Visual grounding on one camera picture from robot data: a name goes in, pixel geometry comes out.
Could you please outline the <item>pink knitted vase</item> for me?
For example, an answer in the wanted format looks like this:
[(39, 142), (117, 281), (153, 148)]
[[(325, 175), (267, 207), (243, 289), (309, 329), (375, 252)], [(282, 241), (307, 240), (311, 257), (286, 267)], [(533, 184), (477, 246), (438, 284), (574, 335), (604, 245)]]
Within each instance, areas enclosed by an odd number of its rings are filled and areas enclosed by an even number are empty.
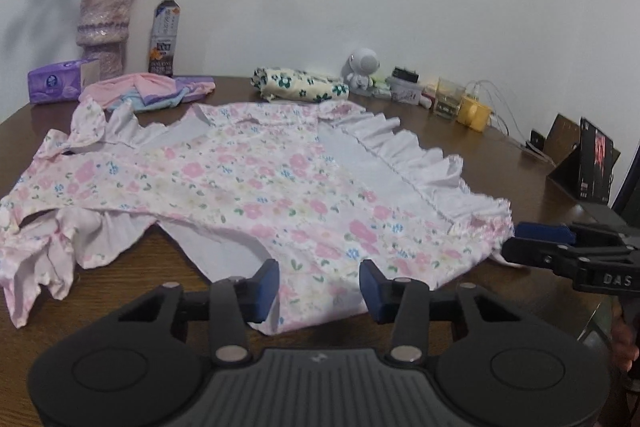
[(100, 78), (122, 75), (129, 37), (131, 0), (80, 0), (76, 44), (82, 57), (97, 60)]

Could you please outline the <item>folded green floral cloth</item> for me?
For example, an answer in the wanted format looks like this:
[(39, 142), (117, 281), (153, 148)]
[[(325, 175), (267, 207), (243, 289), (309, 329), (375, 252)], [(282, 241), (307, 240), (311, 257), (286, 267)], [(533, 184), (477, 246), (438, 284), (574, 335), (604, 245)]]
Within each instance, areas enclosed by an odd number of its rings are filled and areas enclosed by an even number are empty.
[(341, 80), (298, 69), (258, 68), (250, 83), (268, 102), (322, 103), (349, 97), (349, 87)]

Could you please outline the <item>white astronaut figurine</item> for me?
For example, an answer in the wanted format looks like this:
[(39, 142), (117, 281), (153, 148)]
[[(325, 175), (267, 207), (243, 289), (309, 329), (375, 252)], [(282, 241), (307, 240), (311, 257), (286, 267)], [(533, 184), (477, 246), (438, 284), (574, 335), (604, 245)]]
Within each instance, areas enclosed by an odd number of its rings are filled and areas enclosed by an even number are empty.
[(346, 61), (344, 81), (350, 92), (367, 94), (372, 86), (371, 76), (380, 68), (376, 53), (368, 48), (352, 51)]

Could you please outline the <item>tea drink bottle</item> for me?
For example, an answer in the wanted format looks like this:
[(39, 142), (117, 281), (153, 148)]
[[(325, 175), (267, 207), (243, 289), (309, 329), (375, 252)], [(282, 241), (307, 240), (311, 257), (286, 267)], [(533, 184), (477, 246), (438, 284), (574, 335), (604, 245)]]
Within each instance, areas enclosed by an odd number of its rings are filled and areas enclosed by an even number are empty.
[(180, 6), (176, 0), (162, 0), (154, 10), (148, 71), (172, 77), (176, 52)]

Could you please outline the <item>pink blue purple cloth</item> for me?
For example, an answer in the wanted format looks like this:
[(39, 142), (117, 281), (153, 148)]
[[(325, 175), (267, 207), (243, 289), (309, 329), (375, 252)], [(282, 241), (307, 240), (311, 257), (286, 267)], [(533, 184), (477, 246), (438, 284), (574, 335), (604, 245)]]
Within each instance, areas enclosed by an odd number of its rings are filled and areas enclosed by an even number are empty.
[(134, 113), (144, 113), (201, 100), (215, 89), (213, 77), (172, 78), (139, 72), (90, 84), (79, 101), (92, 100), (109, 112), (130, 103)]

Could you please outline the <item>pink floral baby garment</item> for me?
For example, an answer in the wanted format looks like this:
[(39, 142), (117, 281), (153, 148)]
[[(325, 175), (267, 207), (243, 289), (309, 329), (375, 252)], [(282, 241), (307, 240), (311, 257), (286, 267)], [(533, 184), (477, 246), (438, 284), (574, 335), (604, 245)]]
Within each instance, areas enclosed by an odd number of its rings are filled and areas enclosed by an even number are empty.
[(211, 280), (279, 263), (265, 334), (351, 317), (361, 261), (435, 288), (510, 237), (509, 202), (472, 192), (462, 168), (352, 102), (196, 104), (141, 126), (129, 105), (85, 101), (2, 198), (6, 307), (23, 327), (40, 291), (65, 298), (76, 269), (158, 225)]

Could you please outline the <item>white small box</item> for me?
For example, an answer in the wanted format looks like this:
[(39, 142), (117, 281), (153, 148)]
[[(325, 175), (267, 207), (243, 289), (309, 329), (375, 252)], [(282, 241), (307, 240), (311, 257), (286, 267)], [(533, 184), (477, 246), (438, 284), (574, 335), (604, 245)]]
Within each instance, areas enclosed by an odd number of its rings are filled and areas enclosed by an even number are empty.
[(418, 105), (422, 96), (419, 75), (413, 70), (395, 67), (392, 75), (386, 79), (390, 86), (392, 100), (409, 105)]

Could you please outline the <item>black tablet on stand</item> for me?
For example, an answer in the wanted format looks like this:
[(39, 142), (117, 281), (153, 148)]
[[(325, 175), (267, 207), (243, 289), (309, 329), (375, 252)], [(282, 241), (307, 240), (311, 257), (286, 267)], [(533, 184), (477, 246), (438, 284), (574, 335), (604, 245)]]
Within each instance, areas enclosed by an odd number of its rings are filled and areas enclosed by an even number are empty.
[(549, 180), (574, 199), (608, 205), (620, 152), (607, 134), (585, 117), (576, 124), (559, 114), (546, 144), (554, 164)]

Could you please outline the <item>yellow small container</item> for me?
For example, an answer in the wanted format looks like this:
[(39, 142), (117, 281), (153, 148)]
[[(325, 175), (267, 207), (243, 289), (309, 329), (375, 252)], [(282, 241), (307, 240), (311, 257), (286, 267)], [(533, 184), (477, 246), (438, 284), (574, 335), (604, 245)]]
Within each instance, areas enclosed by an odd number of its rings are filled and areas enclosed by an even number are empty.
[(462, 126), (483, 133), (489, 124), (492, 115), (492, 109), (476, 98), (465, 95), (460, 104), (457, 123)]

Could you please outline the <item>clear glass cup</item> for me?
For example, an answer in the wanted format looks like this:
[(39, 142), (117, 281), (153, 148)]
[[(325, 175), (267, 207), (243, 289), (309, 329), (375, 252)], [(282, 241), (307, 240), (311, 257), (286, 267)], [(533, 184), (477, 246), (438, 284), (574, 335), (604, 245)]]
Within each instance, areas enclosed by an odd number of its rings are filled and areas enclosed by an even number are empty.
[(461, 84), (439, 77), (435, 92), (434, 112), (437, 116), (455, 120), (458, 117), (466, 89)]

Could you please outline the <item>purple tissue pack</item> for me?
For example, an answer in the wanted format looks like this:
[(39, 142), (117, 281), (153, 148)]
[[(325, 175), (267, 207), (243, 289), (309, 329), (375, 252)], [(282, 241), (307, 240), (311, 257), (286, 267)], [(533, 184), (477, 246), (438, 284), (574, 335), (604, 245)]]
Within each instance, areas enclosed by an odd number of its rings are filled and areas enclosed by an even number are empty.
[(77, 101), (85, 87), (100, 80), (98, 60), (59, 62), (32, 70), (27, 75), (29, 102), (50, 104)]

